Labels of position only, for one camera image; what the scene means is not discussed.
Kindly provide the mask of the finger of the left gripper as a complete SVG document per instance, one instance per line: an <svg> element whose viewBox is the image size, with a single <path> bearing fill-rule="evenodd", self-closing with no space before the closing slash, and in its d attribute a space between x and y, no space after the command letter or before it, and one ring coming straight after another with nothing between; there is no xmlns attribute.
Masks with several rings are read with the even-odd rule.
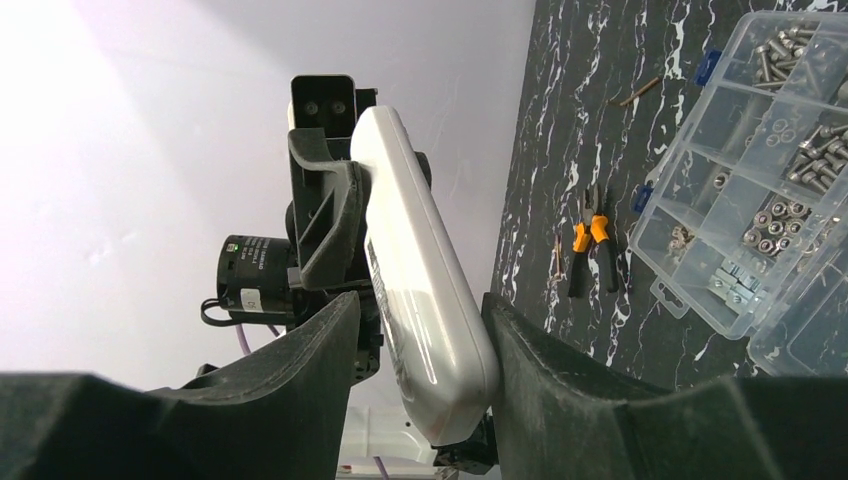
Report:
<svg viewBox="0 0 848 480"><path fill-rule="evenodd" d="M365 206L360 165L351 139L329 139L321 128L287 134L300 284L329 290L348 281Z"/></svg>

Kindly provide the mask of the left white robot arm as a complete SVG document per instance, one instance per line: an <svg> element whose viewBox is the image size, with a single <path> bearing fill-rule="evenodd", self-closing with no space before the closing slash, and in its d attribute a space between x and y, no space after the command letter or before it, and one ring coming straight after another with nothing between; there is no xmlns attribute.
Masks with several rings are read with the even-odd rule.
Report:
<svg viewBox="0 0 848 480"><path fill-rule="evenodd" d="M201 320L216 327L303 325L345 292L358 295L360 321L353 381L380 369L384 336L365 251L370 186L351 159L351 140L321 128L288 134L293 198L283 238L233 234L221 248L216 293Z"/></svg>

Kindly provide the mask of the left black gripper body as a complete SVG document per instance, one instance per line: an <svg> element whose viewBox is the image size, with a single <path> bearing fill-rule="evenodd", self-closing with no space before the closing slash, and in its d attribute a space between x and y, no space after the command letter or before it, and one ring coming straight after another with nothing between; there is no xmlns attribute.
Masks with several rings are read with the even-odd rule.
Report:
<svg viewBox="0 0 848 480"><path fill-rule="evenodd" d="M356 385L379 371L384 344L364 248L370 179L351 160L320 155L316 162L301 162L294 153L289 158L293 199L285 228L299 269L295 290L309 300L310 314L344 292L358 294Z"/></svg>

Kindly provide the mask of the white remote control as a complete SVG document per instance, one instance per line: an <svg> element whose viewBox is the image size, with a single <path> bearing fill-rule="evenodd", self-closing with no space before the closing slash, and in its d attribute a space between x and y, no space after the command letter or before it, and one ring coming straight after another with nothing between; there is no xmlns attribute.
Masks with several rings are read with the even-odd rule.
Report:
<svg viewBox="0 0 848 480"><path fill-rule="evenodd" d="M363 247L403 406L430 444L463 442L500 384L481 311L397 110L367 108L351 155L370 188Z"/></svg>

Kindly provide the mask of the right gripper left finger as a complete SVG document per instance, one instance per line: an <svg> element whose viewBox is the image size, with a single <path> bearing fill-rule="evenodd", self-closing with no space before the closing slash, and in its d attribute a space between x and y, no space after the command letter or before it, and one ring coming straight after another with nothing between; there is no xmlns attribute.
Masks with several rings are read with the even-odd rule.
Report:
<svg viewBox="0 0 848 480"><path fill-rule="evenodd" d="M353 381L360 302L179 389L84 373L1 377L5 479L332 479Z"/></svg>

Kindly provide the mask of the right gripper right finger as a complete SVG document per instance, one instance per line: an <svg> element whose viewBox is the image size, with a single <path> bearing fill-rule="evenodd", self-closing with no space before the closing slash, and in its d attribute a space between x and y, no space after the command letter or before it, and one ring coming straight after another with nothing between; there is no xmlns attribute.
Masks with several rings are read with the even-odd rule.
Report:
<svg viewBox="0 0 848 480"><path fill-rule="evenodd" d="M723 376L672 391L547 335L506 299L482 316L506 479L843 479L843 378Z"/></svg>

